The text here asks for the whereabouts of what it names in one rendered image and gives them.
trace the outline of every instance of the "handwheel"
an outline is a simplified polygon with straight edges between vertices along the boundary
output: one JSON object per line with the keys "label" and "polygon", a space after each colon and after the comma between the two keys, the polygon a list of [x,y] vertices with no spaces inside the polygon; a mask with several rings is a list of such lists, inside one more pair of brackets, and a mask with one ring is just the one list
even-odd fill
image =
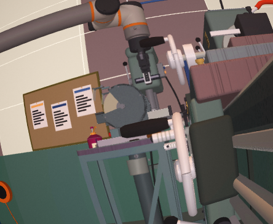
{"label": "handwheel", "polygon": [[181,85],[184,85],[185,78],[184,78],[184,74],[183,74],[183,70],[182,70],[182,68],[184,67],[184,61],[182,58],[181,51],[180,52],[177,51],[173,36],[171,34],[168,35],[167,38],[165,38],[165,41],[168,41],[170,44],[170,47],[171,47],[171,54],[169,52],[167,53],[168,63],[171,64],[170,58],[172,56],[172,59],[175,62],[175,68],[178,73],[179,82]]}
{"label": "handwheel", "polygon": [[188,214],[193,217],[197,215],[197,203],[194,192],[194,182],[192,181],[191,175],[191,166],[189,164],[183,121],[180,113],[173,114],[172,120],[186,205],[188,207]]}

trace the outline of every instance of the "red bottle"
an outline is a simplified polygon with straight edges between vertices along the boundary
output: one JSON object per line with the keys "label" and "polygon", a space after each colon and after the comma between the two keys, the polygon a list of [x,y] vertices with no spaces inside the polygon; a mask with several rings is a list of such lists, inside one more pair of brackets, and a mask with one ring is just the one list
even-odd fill
{"label": "red bottle", "polygon": [[88,138],[88,145],[89,145],[89,148],[97,148],[98,145],[97,145],[97,141],[100,141],[102,140],[102,137],[100,135],[97,135],[96,132],[94,131],[96,126],[95,127],[90,127],[91,128],[91,134],[90,134],[90,137]]}

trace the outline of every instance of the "orange ring with black center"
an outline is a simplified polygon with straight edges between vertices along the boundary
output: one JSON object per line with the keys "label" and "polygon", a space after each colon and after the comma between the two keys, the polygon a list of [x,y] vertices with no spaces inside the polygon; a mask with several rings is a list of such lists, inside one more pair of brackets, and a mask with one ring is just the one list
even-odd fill
{"label": "orange ring with black center", "polygon": [[1,203],[10,202],[12,200],[12,190],[10,186],[6,182],[0,181],[0,187],[2,187],[6,192],[5,198],[3,198],[3,196],[0,196],[0,202]]}

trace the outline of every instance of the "cork board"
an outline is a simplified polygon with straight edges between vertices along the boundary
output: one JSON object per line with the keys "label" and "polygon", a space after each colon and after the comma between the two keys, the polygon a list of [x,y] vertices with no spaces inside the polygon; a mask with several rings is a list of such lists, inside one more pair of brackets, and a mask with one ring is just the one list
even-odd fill
{"label": "cork board", "polygon": [[[95,132],[103,139],[109,138],[108,126],[97,124],[95,116],[103,111],[101,89],[96,90],[95,101],[81,92],[87,90],[89,94],[99,86],[99,74],[95,72],[23,94],[33,151],[86,143],[91,126],[97,127]],[[84,103],[78,104],[78,97]]]}

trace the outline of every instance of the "paper notice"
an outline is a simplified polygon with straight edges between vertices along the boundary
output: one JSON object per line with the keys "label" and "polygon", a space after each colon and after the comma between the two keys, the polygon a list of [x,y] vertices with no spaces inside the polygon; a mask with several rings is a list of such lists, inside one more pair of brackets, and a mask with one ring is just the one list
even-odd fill
{"label": "paper notice", "polygon": [[91,85],[73,89],[73,95],[78,117],[96,113]]}
{"label": "paper notice", "polygon": [[67,100],[52,104],[52,116],[55,124],[55,131],[71,129],[71,121],[68,110]]}
{"label": "paper notice", "polygon": [[30,105],[30,108],[31,108],[31,115],[32,115],[34,129],[48,127],[44,101],[32,103]]}

